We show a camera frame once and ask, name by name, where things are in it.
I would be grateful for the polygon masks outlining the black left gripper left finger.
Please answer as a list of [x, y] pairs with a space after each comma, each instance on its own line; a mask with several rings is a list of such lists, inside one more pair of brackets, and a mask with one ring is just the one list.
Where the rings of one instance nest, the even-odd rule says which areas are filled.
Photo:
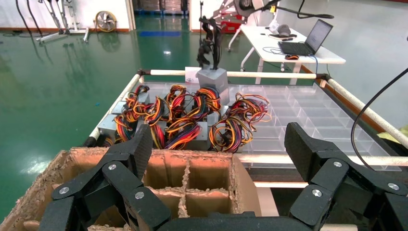
[[171, 211], [142, 182], [152, 147], [148, 125], [131, 140], [112, 145], [95, 167], [54, 190], [39, 229], [86, 231], [115, 206], [132, 230], [158, 230], [170, 221]]

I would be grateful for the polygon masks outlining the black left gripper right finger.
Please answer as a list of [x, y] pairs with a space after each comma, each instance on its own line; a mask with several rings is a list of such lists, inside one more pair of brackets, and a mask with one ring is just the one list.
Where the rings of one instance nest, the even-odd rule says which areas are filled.
[[284, 146], [307, 182], [290, 208], [291, 218], [318, 231], [340, 206], [366, 218], [371, 231], [407, 230], [405, 184], [353, 162], [334, 143], [310, 137], [296, 122], [287, 125]]

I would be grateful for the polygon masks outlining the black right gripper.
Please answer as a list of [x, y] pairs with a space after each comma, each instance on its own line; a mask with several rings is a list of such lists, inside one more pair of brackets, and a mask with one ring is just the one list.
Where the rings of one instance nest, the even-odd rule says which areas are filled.
[[252, 14], [255, 7], [252, 0], [224, 0], [218, 9], [213, 11], [216, 22], [230, 21], [237, 14]]

